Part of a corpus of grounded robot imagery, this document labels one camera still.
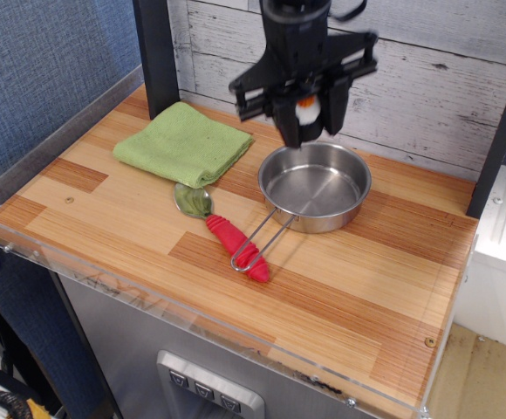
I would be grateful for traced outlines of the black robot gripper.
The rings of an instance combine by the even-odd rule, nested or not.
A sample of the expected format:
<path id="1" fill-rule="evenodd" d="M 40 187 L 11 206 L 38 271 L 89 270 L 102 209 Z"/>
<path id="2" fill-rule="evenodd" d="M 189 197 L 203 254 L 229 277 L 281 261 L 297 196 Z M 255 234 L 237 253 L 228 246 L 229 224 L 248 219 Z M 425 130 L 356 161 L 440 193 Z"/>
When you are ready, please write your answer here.
<path id="1" fill-rule="evenodd" d="M 229 83 L 241 120 L 272 116 L 284 145 L 300 148 L 296 103 L 319 97 L 323 125 L 344 125 L 352 82 L 376 70 L 374 31 L 332 35 L 330 1 L 261 1 L 263 56 Z"/>

